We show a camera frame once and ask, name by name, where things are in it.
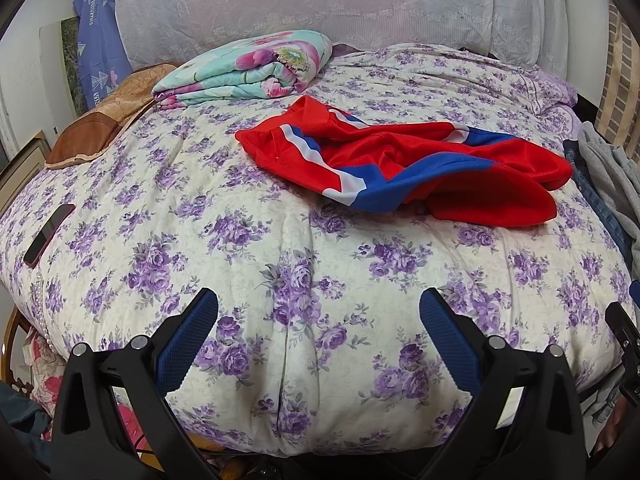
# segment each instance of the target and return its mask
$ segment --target human hand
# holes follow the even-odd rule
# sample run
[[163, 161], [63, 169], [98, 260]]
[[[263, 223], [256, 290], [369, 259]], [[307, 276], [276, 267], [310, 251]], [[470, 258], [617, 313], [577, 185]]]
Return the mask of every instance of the human hand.
[[605, 447], [611, 447], [615, 443], [618, 435], [620, 434], [619, 424], [626, 413], [626, 399], [620, 395], [616, 401], [616, 405], [607, 419], [607, 423], [602, 428], [602, 431], [598, 435], [594, 451], [599, 452]]

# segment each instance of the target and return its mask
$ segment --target floral bedspread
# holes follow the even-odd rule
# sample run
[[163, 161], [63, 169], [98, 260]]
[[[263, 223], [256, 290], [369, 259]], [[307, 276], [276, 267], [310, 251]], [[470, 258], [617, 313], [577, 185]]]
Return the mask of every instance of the floral bedspread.
[[[372, 124], [449, 120], [559, 153], [579, 125], [564, 83], [423, 45], [331, 60], [305, 93]], [[207, 286], [217, 325], [168, 402], [191, 433], [280, 455], [447, 437], [469, 398], [420, 324], [428, 286], [518, 348], [559, 344], [581, 388], [619, 362], [603, 314], [632, 312], [629, 275], [573, 182], [553, 193], [558, 217], [527, 229], [350, 210], [234, 139], [295, 99], [149, 112], [97, 160], [31, 181], [0, 219], [0, 277], [57, 352], [151, 334]], [[76, 210], [31, 270], [22, 256], [62, 203]]]

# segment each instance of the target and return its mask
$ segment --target lace fabric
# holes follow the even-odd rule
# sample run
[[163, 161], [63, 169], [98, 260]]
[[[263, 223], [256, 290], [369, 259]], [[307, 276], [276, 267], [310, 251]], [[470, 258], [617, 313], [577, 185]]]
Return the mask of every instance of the lace fabric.
[[307, 28], [361, 50], [419, 41], [566, 72], [564, 0], [116, 0], [116, 17], [134, 68]]

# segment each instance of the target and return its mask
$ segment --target gray clothing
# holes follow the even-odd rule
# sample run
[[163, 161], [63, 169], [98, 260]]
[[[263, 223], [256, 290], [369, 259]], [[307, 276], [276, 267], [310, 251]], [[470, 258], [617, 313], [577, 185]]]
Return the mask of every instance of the gray clothing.
[[631, 236], [631, 277], [640, 279], [640, 168], [629, 160], [622, 146], [608, 144], [593, 128], [583, 123], [578, 134], [580, 154], [587, 163], [596, 192]]

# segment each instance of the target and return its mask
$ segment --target brown pillow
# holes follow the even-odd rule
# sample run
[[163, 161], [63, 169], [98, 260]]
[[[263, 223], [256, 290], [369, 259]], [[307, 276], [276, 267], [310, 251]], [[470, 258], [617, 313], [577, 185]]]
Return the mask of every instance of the brown pillow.
[[47, 167], [60, 170], [94, 159], [113, 142], [122, 127], [101, 112], [91, 112], [69, 126], [47, 157]]
[[45, 167], [60, 170], [102, 155], [120, 132], [155, 103], [152, 88], [176, 64], [162, 63], [130, 74], [109, 96], [60, 134]]

